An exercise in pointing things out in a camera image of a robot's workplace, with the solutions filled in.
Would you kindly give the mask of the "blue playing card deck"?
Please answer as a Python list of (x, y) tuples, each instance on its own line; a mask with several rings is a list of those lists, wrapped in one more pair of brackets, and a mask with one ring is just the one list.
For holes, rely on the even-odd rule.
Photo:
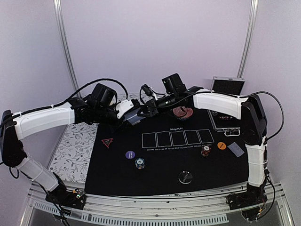
[(141, 120), (144, 119), (143, 116), (138, 116), (138, 109), (128, 112), (126, 114), (124, 114), (124, 120), (123, 122), (128, 122), (131, 125), (136, 125), (138, 124)]

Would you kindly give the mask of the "purple small blind button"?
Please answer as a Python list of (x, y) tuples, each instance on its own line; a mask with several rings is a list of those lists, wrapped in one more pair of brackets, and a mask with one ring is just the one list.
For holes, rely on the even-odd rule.
[(133, 159), (133, 158), (135, 158), (135, 152), (134, 151), (127, 151), (126, 153), (125, 153), (125, 157), (127, 158), (127, 159)]

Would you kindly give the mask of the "orange big blind button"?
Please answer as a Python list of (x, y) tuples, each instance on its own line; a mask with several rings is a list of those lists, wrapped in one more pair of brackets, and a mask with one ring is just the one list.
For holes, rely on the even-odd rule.
[(220, 150), (225, 150), (227, 148), (227, 145), (224, 143), (224, 142), (218, 142), (217, 143), (217, 147), (220, 149)]

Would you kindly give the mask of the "stack of poker chips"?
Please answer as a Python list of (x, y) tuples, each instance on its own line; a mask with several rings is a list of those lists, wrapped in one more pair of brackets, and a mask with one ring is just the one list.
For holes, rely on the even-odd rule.
[(145, 167), (145, 161), (143, 158), (137, 158), (135, 160), (135, 166), (137, 169), (142, 170)]

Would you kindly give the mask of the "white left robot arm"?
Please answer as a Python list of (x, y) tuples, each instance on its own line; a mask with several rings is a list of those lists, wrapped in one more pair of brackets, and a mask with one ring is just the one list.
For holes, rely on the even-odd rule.
[(0, 151), (2, 162), (10, 168), (24, 173), (32, 181), (39, 183), (59, 204), (66, 204), (70, 194), (59, 177), (35, 157), (38, 149), (45, 153), (51, 141), (58, 141), (57, 130), (77, 123), (118, 123), (133, 108), (128, 98), (118, 100), (115, 90), (102, 84), (111, 81), (125, 86), (114, 79), (96, 79), (76, 90), (65, 100), (43, 107), (17, 113), (6, 110), (0, 120)]

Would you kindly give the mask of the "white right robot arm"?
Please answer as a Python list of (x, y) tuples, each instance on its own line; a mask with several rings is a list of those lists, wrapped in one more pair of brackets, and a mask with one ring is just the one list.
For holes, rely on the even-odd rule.
[(232, 116), (241, 121), (240, 135), (245, 143), (248, 156), (248, 185), (252, 187), (243, 195), (247, 205), (254, 205), (261, 198), (258, 187), (267, 181), (267, 118), (259, 98), (260, 92), (238, 96), (203, 87), (186, 88), (179, 74), (175, 73), (162, 80), (167, 95), (158, 94), (144, 84), (141, 86), (150, 100), (143, 103), (140, 116), (153, 117), (176, 107), (205, 109)]

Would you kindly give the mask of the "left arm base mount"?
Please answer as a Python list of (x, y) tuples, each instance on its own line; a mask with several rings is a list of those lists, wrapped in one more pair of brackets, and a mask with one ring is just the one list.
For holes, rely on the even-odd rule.
[(51, 192), (47, 192), (45, 200), (59, 206), (83, 210), (87, 198), (86, 192), (79, 188), (68, 191), (64, 182), (55, 173), (54, 176), (58, 180), (58, 187)]

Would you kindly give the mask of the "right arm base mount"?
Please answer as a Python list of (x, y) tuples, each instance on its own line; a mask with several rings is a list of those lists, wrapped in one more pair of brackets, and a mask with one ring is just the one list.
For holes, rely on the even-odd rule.
[(247, 183), (246, 191), (242, 193), (230, 193), (226, 197), (226, 203), (230, 210), (236, 210), (257, 205), (257, 208), (243, 210), (242, 216), (248, 221), (258, 220), (266, 206), (267, 196), (265, 194), (265, 183), (259, 187), (251, 186)]

